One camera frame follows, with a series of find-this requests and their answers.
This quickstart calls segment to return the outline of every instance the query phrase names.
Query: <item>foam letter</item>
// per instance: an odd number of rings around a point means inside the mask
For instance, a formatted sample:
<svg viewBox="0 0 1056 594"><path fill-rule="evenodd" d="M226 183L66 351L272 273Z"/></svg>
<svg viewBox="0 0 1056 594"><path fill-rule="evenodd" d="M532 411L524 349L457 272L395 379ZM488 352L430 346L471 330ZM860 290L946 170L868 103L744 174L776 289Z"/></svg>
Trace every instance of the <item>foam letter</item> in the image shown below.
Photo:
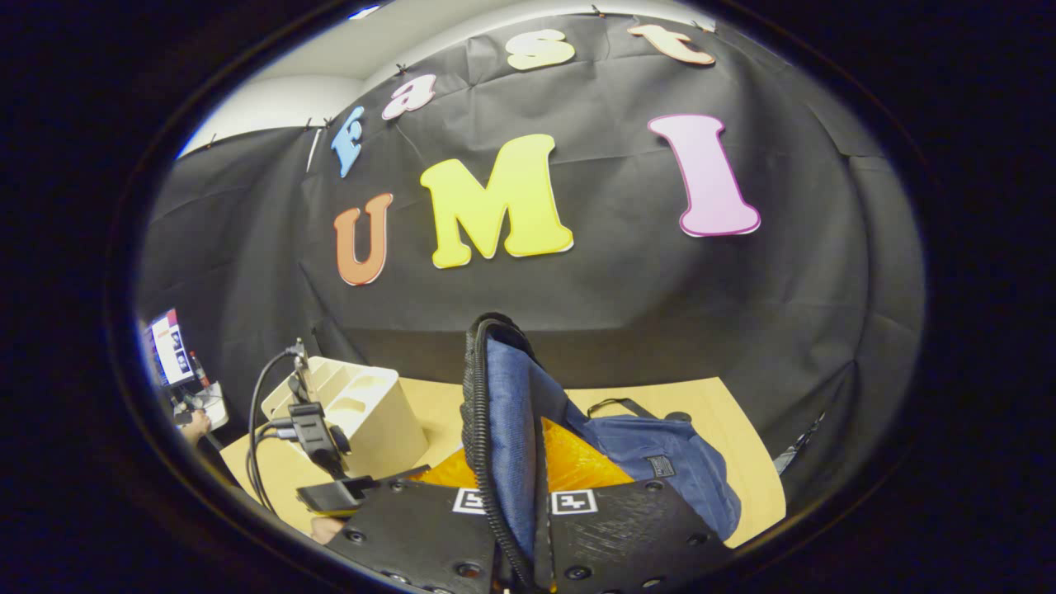
<svg viewBox="0 0 1056 594"><path fill-rule="evenodd" d="M684 41L690 37L681 33L667 31L658 24L640 24L627 30L631 35L644 35L645 39L660 52L683 62L711 64L715 63L715 58L703 52L694 52L685 47Z"/></svg>
<svg viewBox="0 0 1056 594"><path fill-rule="evenodd" d="M393 101L381 112L381 119L399 117L404 111L414 111L433 99L435 74L419 76L393 92Z"/></svg>
<svg viewBox="0 0 1056 594"><path fill-rule="evenodd" d="M506 42L506 51L513 54L506 61L517 70L566 62L576 55L576 48L564 38L564 33L552 29L514 35Z"/></svg>
<svg viewBox="0 0 1056 594"><path fill-rule="evenodd" d="M337 272L348 284L356 286L374 282L385 266L389 243L385 211L392 203L391 193L380 193L366 203L364 210L371 216L371 256L365 262L356 259L356 221L359 220L359 208L350 208L334 219L334 229L337 230Z"/></svg>
<svg viewBox="0 0 1056 594"><path fill-rule="evenodd" d="M727 160L722 123L708 115L663 115L649 130L667 138L682 171L690 206L679 219L686 235L749 234L759 228L759 211L744 203Z"/></svg>
<svg viewBox="0 0 1056 594"><path fill-rule="evenodd" d="M363 127L360 126L359 122L356 122L360 115L363 115L363 108L357 107L352 110L348 119L344 120L344 124L337 131L337 135L334 136L334 142L331 143L331 148L337 151L337 157L341 162L342 178L348 174L348 169L356 162L356 157L359 156L359 149L362 148L355 143L355 141L359 140L359 135L363 133Z"/></svg>
<svg viewBox="0 0 1056 594"><path fill-rule="evenodd" d="M553 254L572 246L572 231L561 224L550 188L547 159L553 146L553 137L546 134L506 143L498 149L487 189L456 159L426 169L421 185L433 197L437 268L469 263L470 249L458 237L459 223L482 256L494 256L507 209L510 235L504 245L511 256Z"/></svg>

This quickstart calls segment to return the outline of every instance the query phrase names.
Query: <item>computer screen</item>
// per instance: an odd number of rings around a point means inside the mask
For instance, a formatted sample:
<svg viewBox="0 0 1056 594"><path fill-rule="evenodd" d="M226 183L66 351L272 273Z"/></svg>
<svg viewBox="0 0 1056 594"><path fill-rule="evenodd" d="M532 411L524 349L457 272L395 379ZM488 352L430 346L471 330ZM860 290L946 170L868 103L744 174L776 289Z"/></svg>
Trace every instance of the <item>computer screen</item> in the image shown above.
<svg viewBox="0 0 1056 594"><path fill-rule="evenodd" d="M151 321L145 338L162 386L178 386L195 378L191 356L176 322L176 310L169 310Z"/></svg>

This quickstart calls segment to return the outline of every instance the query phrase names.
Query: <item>white storage box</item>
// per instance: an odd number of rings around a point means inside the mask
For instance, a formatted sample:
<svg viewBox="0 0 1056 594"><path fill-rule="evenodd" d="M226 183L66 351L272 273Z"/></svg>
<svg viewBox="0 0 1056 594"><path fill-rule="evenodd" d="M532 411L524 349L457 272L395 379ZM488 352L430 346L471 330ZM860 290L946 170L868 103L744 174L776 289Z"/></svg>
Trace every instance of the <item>white storage box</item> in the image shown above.
<svg viewBox="0 0 1056 594"><path fill-rule="evenodd" d="M343 459L350 477L396 475L421 458L428 447L426 435L403 395L398 373L323 357L309 357L308 369L324 421L348 438L352 451ZM269 421L289 416L287 407L294 400L287 379L261 403ZM286 444L307 458L299 443Z"/></svg>

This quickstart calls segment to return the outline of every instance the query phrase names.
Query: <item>letter m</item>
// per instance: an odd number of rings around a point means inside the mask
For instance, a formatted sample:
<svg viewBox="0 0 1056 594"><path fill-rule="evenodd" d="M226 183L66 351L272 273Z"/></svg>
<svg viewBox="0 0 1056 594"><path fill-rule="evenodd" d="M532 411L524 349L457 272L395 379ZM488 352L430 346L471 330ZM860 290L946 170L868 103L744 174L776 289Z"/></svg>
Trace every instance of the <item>letter m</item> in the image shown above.
<svg viewBox="0 0 1056 594"><path fill-rule="evenodd" d="M506 143L498 149L487 189L456 159L426 169L421 185L433 197L437 268L469 263L471 252L458 235L459 223L480 255L491 259L507 210L510 235L504 245L511 256L553 254L572 246L572 231L561 224L550 188L547 159L553 147L546 134Z"/></svg>

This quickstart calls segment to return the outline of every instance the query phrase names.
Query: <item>blue letter f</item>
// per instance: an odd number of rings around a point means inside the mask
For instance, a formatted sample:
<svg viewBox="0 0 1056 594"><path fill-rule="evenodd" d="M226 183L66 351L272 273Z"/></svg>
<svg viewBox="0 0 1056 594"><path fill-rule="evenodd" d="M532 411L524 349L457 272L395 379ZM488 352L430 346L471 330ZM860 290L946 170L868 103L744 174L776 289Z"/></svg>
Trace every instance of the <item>blue letter f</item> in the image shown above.
<svg viewBox="0 0 1056 594"><path fill-rule="evenodd" d="M334 142L331 143L331 148L337 151L337 157L341 161L342 178L348 174L348 169L356 162L359 149L362 148L355 144L355 141L358 141L359 135L363 133L363 127L359 125L359 122L356 122L360 115L363 115L363 108L357 107L352 110L348 119L344 120L341 129L337 131L337 136L334 136Z"/></svg>

